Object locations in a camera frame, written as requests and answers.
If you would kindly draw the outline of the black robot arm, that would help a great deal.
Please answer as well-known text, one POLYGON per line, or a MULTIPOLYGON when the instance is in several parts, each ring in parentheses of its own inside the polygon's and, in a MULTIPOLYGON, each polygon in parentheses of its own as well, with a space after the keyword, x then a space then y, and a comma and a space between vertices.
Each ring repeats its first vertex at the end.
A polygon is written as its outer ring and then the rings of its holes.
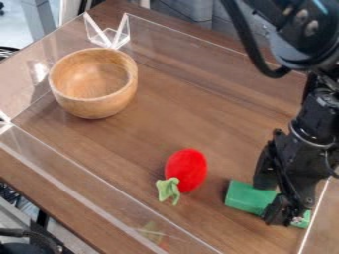
POLYGON ((287 131, 273 131, 254 173, 258 189, 279 189, 263 221, 290 225, 313 208, 318 183, 338 176, 339 0, 243 1, 270 23, 271 52, 281 63, 269 68, 251 46, 255 67, 273 78, 294 70, 307 73, 301 111, 287 131))

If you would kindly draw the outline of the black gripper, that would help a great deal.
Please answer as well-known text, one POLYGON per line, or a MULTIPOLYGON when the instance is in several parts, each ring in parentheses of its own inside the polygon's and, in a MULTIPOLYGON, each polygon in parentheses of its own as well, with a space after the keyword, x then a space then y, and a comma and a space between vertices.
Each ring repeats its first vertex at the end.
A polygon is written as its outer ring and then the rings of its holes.
MULTIPOLYGON (((275 129, 255 164, 254 187, 265 191, 279 189, 297 199, 302 208, 311 210, 317 186, 322 180, 338 177, 337 165, 338 141, 334 135, 321 137, 275 129)), ((263 211, 265 223, 289 226, 293 209, 289 198, 278 194, 263 211)))

